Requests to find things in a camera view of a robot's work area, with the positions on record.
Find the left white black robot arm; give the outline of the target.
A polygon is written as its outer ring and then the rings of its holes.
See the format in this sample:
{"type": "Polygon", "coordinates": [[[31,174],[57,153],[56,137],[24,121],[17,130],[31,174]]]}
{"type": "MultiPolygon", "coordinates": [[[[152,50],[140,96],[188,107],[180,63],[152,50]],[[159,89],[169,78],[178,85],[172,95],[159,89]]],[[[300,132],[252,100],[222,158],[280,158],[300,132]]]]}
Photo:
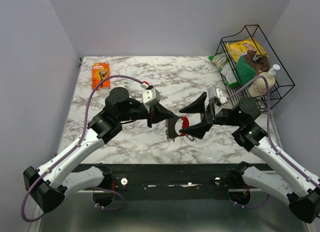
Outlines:
{"type": "Polygon", "coordinates": [[[94,151],[100,149],[123,129],[122,122],[146,120],[147,126],[173,118],[174,113],[160,104],[160,94],[152,87],[142,92],[143,101],[130,97],[126,88],[112,89],[104,108],[90,122],[84,123],[80,137],[56,157],[41,165],[25,169],[23,179],[27,195],[44,213],[56,209],[69,194],[85,188],[110,186],[111,177],[100,165],[74,173],[73,170],[94,151]]]}

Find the red white keyring carabiner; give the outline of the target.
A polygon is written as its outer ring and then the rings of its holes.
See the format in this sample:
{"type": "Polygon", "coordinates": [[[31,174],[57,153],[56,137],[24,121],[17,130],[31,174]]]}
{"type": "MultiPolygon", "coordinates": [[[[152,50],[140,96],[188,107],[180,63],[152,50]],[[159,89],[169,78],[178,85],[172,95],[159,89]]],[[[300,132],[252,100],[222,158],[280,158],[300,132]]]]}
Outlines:
{"type": "Polygon", "coordinates": [[[184,137],[187,134],[180,130],[189,127],[190,122],[187,117],[175,116],[165,121],[165,134],[168,142],[175,141],[178,137],[184,137]]]}

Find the small black key fob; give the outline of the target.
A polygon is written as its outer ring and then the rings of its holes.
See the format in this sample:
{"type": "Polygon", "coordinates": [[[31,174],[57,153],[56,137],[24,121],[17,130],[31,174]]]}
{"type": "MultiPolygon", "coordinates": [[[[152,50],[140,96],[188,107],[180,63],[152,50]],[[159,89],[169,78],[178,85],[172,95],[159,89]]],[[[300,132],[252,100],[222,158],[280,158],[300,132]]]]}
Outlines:
{"type": "Polygon", "coordinates": [[[195,142],[195,138],[193,137],[193,136],[191,136],[191,135],[186,135],[186,137],[187,137],[187,139],[189,139],[191,142],[195,142]]]}

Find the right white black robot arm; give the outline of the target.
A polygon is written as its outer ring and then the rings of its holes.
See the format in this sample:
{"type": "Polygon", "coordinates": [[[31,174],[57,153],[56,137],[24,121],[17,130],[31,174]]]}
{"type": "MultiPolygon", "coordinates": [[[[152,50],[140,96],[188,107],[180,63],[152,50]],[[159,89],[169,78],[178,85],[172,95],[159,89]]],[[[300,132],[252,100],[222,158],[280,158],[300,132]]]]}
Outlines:
{"type": "Polygon", "coordinates": [[[181,113],[200,114],[201,122],[183,128],[181,133],[202,139],[213,125],[236,126],[232,133],[236,143],[246,151],[262,159],[280,178],[266,174],[256,167],[241,162],[230,175],[230,182],[240,188],[245,184],[256,187],[286,204],[300,220],[312,223],[320,214],[320,179],[298,165],[255,120],[261,112],[254,98],[244,97],[231,109],[215,112],[216,99],[205,105],[207,93],[202,93],[194,102],[180,109],[181,113]]]}

